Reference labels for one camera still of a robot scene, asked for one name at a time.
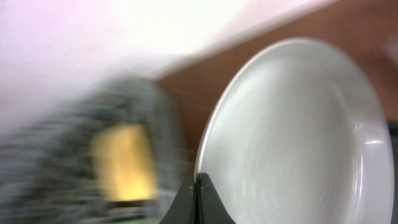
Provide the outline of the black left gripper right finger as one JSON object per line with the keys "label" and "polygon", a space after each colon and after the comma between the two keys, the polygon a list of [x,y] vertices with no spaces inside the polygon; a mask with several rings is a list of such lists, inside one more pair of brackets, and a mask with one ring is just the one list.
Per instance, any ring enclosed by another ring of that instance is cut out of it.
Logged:
{"label": "black left gripper right finger", "polygon": [[207,173],[197,175],[196,190],[198,224],[235,224]]}

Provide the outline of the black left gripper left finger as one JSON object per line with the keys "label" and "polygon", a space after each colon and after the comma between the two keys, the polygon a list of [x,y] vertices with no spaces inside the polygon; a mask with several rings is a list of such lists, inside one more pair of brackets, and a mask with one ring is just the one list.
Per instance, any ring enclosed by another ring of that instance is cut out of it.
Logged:
{"label": "black left gripper left finger", "polygon": [[169,210],[159,224],[196,224],[197,188],[194,176],[187,177],[179,188]]}

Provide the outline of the yellow bowl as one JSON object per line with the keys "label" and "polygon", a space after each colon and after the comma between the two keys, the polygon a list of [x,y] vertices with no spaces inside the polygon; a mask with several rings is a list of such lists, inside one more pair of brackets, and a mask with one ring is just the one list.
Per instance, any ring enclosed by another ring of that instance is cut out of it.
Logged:
{"label": "yellow bowl", "polygon": [[95,134],[91,153],[101,190],[110,202],[158,198],[149,136],[142,124],[117,124]]}

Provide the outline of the grey round plate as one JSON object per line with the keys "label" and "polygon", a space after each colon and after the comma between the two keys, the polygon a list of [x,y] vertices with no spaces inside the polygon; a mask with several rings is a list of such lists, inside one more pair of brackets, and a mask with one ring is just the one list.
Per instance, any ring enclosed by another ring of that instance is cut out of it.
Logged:
{"label": "grey round plate", "polygon": [[208,120],[196,173],[236,223],[389,223],[394,162],[374,88],[341,50],[285,39],[248,61]]}

